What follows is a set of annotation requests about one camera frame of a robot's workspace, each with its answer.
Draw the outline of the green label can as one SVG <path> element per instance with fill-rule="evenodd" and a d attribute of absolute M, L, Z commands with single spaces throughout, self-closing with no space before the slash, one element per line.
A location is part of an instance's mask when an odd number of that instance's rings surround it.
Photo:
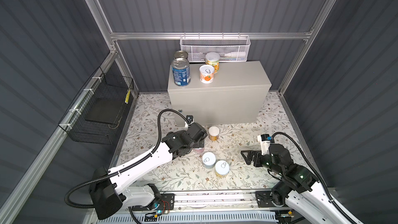
<path fill-rule="evenodd" d="M 214 168 L 216 162 L 217 162 L 217 158 L 214 153 L 206 152 L 203 154 L 202 163 L 203 163 L 204 168 L 212 169 L 212 168 Z"/>

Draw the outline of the orange label can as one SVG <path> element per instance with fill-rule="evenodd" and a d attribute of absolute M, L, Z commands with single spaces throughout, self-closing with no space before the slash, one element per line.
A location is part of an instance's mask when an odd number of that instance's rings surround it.
<path fill-rule="evenodd" d="M 211 65 L 202 65 L 199 69 L 200 81 L 204 84 L 210 84 L 214 80 L 215 68 Z"/>

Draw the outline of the blue label tin can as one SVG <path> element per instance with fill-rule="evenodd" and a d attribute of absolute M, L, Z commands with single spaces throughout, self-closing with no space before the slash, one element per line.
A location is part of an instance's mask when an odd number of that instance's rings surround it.
<path fill-rule="evenodd" d="M 174 82 L 177 86 L 185 87 L 190 83 L 190 63 L 185 58 L 177 58 L 172 62 Z"/>

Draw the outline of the yellow green can plastic lid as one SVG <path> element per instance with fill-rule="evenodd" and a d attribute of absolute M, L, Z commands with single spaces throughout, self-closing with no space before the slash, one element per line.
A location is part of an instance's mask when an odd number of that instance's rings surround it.
<path fill-rule="evenodd" d="M 205 55 L 206 64 L 211 65 L 214 68 L 215 73 L 217 73 L 219 70 L 219 59 L 220 55 L 216 52 L 209 52 Z"/>

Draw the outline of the dark tomato tin can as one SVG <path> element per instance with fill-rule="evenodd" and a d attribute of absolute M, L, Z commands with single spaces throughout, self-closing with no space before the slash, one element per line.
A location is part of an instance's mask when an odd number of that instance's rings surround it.
<path fill-rule="evenodd" d="M 174 53 L 174 59 L 179 59 L 179 58 L 188 59 L 188 56 L 189 54 L 183 50 L 179 50 Z"/>

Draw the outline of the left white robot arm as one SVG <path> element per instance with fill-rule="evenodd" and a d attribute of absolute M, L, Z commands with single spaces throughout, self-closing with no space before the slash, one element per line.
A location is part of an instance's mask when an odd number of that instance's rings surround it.
<path fill-rule="evenodd" d="M 147 151 L 109 170 L 104 167 L 96 169 L 92 179 L 116 173 L 113 177 L 89 184 L 89 194 L 98 219 L 107 219 L 123 207 L 157 208 L 161 194 L 154 184 L 133 190 L 128 187 L 155 168 L 185 156 L 194 148 L 203 147 L 206 137 L 206 129 L 194 122 L 187 130 L 170 132 L 161 138 L 156 151 Z"/>

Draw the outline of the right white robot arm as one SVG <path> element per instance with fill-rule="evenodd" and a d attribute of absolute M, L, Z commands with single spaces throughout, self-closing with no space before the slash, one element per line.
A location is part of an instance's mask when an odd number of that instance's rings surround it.
<path fill-rule="evenodd" d="M 269 194 L 276 207 L 288 206 L 312 224 L 360 224 L 308 168 L 294 163 L 288 149 L 270 144 L 266 151 L 243 150 L 247 165 L 266 168 L 280 176 Z"/>

